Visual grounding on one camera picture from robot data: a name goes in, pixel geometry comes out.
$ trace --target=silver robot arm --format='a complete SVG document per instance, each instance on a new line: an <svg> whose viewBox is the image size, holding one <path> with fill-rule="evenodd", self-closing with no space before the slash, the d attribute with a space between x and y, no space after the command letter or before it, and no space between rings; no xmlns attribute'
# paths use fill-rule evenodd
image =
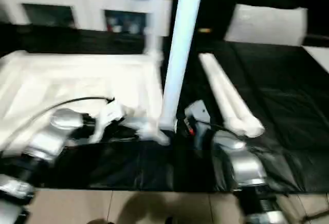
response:
<svg viewBox="0 0 329 224"><path fill-rule="evenodd" d="M24 223L27 205L42 182L42 174L56 160L76 129L85 125L86 115L71 109L56 110L49 124L31 139L22 155L0 172L0 223Z"/></svg>

